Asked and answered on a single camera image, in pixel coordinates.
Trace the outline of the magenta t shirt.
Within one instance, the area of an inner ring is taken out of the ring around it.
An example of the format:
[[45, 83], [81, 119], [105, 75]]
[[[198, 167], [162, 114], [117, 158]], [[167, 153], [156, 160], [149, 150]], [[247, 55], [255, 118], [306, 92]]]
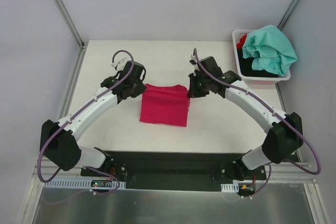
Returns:
[[142, 94], [140, 122], [187, 126], [190, 98], [182, 85], [154, 86], [149, 83]]

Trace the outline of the teal t shirt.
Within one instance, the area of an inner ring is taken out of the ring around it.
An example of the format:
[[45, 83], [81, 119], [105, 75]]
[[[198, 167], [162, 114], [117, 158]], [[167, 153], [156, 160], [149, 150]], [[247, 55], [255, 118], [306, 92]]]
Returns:
[[298, 56], [284, 33], [267, 25], [249, 32], [242, 45], [244, 59], [252, 59], [251, 68], [285, 76]]

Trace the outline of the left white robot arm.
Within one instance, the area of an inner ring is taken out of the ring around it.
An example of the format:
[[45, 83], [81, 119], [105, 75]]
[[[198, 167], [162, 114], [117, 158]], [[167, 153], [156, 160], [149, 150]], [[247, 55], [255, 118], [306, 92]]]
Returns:
[[57, 122], [47, 120], [41, 127], [40, 150], [61, 170], [76, 165], [91, 166], [99, 176], [110, 173], [111, 164], [100, 149], [78, 145], [83, 133], [109, 109], [127, 98], [136, 98], [145, 92], [145, 66], [122, 59], [115, 64], [117, 74], [105, 78], [96, 92], [73, 113]]

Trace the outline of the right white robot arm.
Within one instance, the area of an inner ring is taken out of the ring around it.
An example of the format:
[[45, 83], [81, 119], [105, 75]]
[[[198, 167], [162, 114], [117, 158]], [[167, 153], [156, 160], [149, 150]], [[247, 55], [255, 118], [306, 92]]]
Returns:
[[209, 93], [239, 106], [266, 133], [264, 142], [248, 151], [226, 169], [228, 177], [236, 180], [250, 178], [255, 169], [266, 164], [279, 164], [303, 145], [298, 136], [302, 132], [302, 120], [296, 113], [276, 110], [251, 91], [248, 85], [233, 71], [222, 72], [216, 60], [210, 56], [197, 61], [191, 56], [194, 72], [189, 74], [189, 98], [201, 98]]

